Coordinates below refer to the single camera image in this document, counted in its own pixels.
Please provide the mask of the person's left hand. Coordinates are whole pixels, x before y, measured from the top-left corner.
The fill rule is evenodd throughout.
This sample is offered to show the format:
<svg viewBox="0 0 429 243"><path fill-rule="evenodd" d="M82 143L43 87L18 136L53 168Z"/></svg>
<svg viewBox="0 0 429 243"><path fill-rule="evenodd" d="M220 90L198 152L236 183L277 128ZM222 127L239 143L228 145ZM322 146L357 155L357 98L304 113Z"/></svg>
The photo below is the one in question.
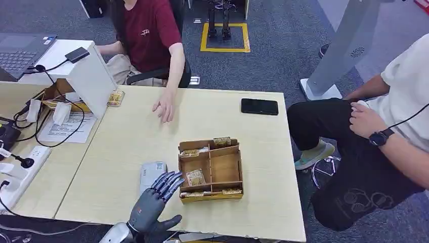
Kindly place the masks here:
<svg viewBox="0 0 429 243"><path fill-rule="evenodd" d="M162 123L171 122L175 114L176 91L166 89L153 105L152 111L156 112Z"/></svg>
<svg viewBox="0 0 429 243"><path fill-rule="evenodd" d="M372 109L358 102L351 103L350 129L356 135L368 139L370 135L385 129L381 117Z"/></svg>

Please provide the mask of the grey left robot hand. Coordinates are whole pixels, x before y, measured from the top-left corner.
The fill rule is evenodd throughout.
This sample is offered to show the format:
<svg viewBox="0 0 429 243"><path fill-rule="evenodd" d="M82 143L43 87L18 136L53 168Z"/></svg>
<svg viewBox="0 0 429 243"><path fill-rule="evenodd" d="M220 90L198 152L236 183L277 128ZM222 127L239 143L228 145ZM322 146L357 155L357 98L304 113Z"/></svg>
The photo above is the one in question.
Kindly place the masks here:
<svg viewBox="0 0 429 243"><path fill-rule="evenodd" d="M165 172L143 191L126 223L133 235L167 231L180 223L181 215L165 221L158 221L158 218L183 182L182 172Z"/></svg>

